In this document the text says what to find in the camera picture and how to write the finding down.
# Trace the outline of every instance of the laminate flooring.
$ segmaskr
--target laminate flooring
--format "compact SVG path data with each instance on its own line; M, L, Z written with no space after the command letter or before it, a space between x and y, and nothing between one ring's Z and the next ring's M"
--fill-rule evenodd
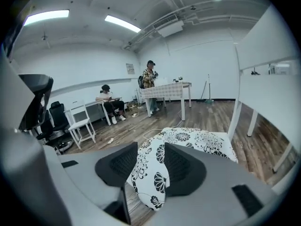
M75 144L67 153L80 153L102 150L122 143L138 142L140 146L146 139L160 132L165 127L176 126L181 121L181 103L166 103L167 107L159 106L160 111L147 116L146 109L142 109L138 116L132 118L127 113L126 121L118 121L116 125L108 126L105 121L93 123L96 131L96 143L87 140L81 144L79 150ZM186 120L178 127L200 128L208 131L227 132L232 118L234 102L214 101L212 104L204 102L192 102L188 107L185 102ZM292 167L297 154L292 152L283 166L276 174L272 168L279 160L288 145L286 138L262 116L258 115L253 135L248 137L247 130L252 117L252 109L243 105L238 125L232 140L233 149L237 155L238 163L247 171L253 173L262 182L274 185ZM128 210L132 225L143 225L154 212L147 208L136 195L130 185L126 185Z

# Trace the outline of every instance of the sneaker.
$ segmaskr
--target sneaker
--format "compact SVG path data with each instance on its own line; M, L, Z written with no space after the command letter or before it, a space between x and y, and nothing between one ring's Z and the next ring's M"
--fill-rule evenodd
M119 119L121 119L122 121L125 121L125 120L126 120L125 117L124 117L123 115L120 115L120 116L119 116Z
M112 117L112 123L113 123L114 125L117 124L117 121L116 121L115 116Z

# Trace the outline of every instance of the person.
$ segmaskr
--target person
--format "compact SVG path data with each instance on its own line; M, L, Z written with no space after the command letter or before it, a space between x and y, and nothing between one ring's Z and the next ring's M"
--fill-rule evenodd
M143 71L143 85L144 88L151 88L155 86L154 80L158 76L158 73L153 72L155 63L151 60L147 62L147 69ZM159 111L160 109L157 107L157 99L156 98L150 98L149 104L150 104L150 114L153 113L153 111Z
M124 111L124 102L122 100L116 100L113 98L112 92L110 92L110 87L108 85L103 85L102 86L103 92L99 94L98 97L96 97L95 100L97 101L104 101L103 106L105 107L108 115L112 119L112 123L116 124L116 118L113 114L115 109L119 109L119 119L122 121L125 121L125 117L123 115Z

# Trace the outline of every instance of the black and white floral cushion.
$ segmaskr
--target black and white floral cushion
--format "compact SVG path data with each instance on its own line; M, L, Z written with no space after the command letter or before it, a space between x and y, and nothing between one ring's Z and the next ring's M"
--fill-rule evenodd
M192 147L238 162L227 133L194 128L164 128L138 149L137 163L127 179L140 200L155 211L164 205L165 190L169 187L169 175L164 165L165 142Z

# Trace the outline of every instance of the cable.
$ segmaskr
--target cable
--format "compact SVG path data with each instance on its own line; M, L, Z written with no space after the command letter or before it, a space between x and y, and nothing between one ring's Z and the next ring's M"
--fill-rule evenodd
M179 122L176 126L173 126L172 128L175 128L175 127L179 126L179 125L183 122L183 121L182 121L182 117L179 115L179 113L180 113L181 111L182 111L182 109L177 113L177 115L178 115L178 116L180 117L180 119L181 119L180 122ZM148 140L149 138L146 138L145 135L148 134L148 133L150 133L150 132L153 131L153 130L163 130L163 129L151 129L151 130L149 130L148 132L145 132L145 133L143 134L143 138Z

